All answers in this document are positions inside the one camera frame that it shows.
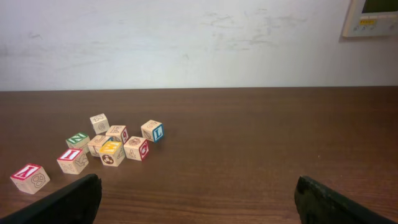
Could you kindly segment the yellow top wooden block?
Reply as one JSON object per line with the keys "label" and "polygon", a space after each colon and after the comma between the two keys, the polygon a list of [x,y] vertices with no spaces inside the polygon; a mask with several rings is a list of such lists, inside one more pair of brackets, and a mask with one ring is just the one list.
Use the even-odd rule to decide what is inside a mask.
{"label": "yellow top wooden block", "polygon": [[107,141],[99,150],[104,166],[118,167],[126,157],[122,142]]}

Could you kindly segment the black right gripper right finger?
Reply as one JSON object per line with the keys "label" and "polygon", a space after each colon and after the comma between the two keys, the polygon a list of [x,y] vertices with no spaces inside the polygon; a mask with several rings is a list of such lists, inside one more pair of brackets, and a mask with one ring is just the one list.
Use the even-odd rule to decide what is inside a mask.
{"label": "black right gripper right finger", "polygon": [[397,224],[306,175],[294,200],[302,224]]}

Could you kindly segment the red C wooden block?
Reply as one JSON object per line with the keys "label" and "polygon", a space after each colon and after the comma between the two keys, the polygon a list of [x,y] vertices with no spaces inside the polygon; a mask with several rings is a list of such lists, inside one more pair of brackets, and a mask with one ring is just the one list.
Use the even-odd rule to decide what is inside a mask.
{"label": "red C wooden block", "polygon": [[143,161],[149,152],[148,140],[132,136],[124,144],[124,152],[128,159]]}

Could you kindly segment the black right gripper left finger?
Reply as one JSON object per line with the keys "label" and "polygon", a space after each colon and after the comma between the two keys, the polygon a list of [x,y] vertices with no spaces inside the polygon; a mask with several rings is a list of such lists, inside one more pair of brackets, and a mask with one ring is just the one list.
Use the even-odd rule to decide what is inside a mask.
{"label": "black right gripper left finger", "polygon": [[88,174],[39,201],[1,218],[1,224],[92,224],[101,198],[101,179],[96,174]]}

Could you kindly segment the blue L wooden block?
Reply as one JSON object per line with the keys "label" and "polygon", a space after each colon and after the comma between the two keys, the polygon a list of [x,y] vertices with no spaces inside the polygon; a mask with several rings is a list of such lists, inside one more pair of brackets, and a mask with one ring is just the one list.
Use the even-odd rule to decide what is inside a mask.
{"label": "blue L wooden block", "polygon": [[142,137],[152,142],[158,142],[164,137],[164,126],[161,122],[149,120],[141,126]]}

